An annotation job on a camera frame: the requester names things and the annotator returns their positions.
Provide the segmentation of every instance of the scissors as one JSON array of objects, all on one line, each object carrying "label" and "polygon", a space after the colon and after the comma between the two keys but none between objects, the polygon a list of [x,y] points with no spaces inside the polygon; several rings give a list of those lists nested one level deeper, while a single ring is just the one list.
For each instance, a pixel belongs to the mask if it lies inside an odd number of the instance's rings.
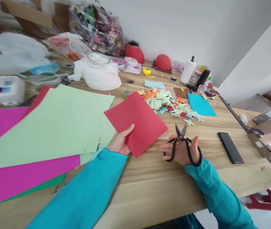
[{"label": "scissors", "polygon": [[167,162],[171,162],[174,157],[175,157],[175,150],[176,150],[176,144],[177,144],[177,141],[181,141],[181,142],[185,142],[186,143],[186,148],[187,148],[187,154],[189,156],[189,160],[190,160],[190,163],[193,165],[193,166],[200,166],[201,165],[201,162],[202,162],[202,153],[201,153],[201,150],[198,146],[198,151],[199,151],[199,162],[196,164],[194,163],[193,161],[193,158],[192,158],[192,155],[190,154],[190,149],[189,149],[189,142],[192,143],[192,140],[190,140],[189,138],[184,138],[184,135],[186,133],[186,128],[187,128],[187,123],[184,125],[183,127],[183,130],[180,132],[178,126],[177,126],[177,123],[175,124],[176,126],[176,132],[177,132],[177,135],[178,135],[178,138],[176,139],[171,139],[169,140],[167,143],[170,143],[170,142],[173,142],[174,141],[174,146],[173,146],[173,153],[171,155],[171,159],[169,160],[166,160]]}]

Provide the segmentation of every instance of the blue jacket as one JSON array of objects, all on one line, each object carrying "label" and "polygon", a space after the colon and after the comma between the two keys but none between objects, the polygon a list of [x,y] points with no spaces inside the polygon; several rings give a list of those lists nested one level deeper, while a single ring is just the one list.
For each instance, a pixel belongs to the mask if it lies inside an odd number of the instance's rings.
[{"label": "blue jacket", "polygon": [[[106,209],[127,158],[103,149],[46,205],[27,229],[93,228]],[[187,165],[184,168],[203,192],[219,228],[256,228],[251,216],[234,192],[220,180],[209,161],[203,159],[198,167]],[[179,228],[202,228],[193,214],[176,220],[176,224]]]}]

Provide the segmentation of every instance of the black phone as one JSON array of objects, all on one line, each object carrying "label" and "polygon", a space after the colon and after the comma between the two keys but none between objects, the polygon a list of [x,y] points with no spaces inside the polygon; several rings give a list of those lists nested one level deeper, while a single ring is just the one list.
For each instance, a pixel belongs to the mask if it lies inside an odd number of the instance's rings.
[{"label": "black phone", "polygon": [[243,158],[239,154],[236,146],[234,145],[230,135],[228,133],[218,132],[218,136],[224,145],[224,148],[233,164],[244,163]]}]

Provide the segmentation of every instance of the red balloon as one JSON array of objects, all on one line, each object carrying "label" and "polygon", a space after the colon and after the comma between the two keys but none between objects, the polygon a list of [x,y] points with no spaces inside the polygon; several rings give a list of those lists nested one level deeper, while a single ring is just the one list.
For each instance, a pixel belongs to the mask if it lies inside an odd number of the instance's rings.
[{"label": "red balloon", "polygon": [[140,64],[144,63],[144,54],[138,46],[127,44],[125,47],[125,56],[136,59]]},{"label": "red balloon", "polygon": [[171,69],[171,60],[165,54],[160,54],[155,59],[155,65],[160,68],[169,71]]}]

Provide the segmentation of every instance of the floor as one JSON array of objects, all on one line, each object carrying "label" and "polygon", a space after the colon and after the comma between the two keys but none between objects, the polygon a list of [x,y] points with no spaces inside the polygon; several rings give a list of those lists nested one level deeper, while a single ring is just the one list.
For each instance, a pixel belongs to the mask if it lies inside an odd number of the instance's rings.
[{"label": "floor", "polygon": [[[267,195],[267,192],[260,192],[261,195]],[[244,205],[246,210],[252,217],[254,225],[259,229],[270,229],[271,228],[271,211],[258,210],[258,209],[248,209],[245,203],[250,201],[249,197],[243,197],[240,199],[241,203]],[[197,219],[202,224],[204,228],[208,229],[218,229],[218,224],[213,216],[209,213],[209,210],[205,209],[195,213]]]}]

